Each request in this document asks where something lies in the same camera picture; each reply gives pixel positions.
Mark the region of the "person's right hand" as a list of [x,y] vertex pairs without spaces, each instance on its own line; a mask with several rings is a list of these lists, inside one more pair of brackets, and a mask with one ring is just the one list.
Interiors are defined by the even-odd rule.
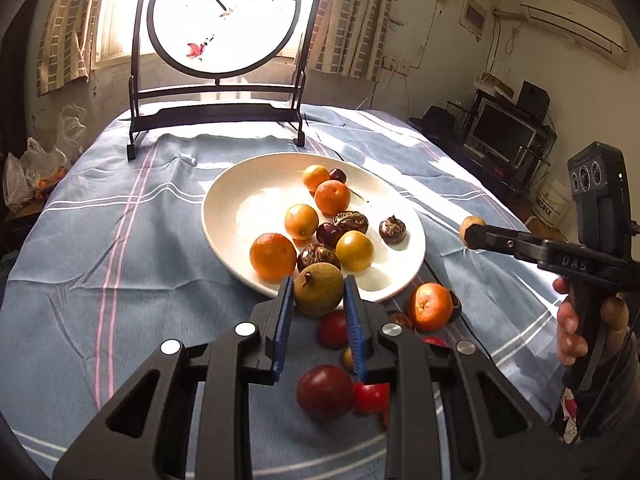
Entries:
[[[608,362],[620,352],[625,336],[628,333],[629,311],[620,298],[608,298],[601,307],[601,318],[608,326],[605,346],[600,364]],[[556,355],[559,361],[573,365],[578,358],[585,356],[589,350],[588,342],[578,335],[579,316],[568,298],[562,302],[558,310],[558,327],[556,328]]]

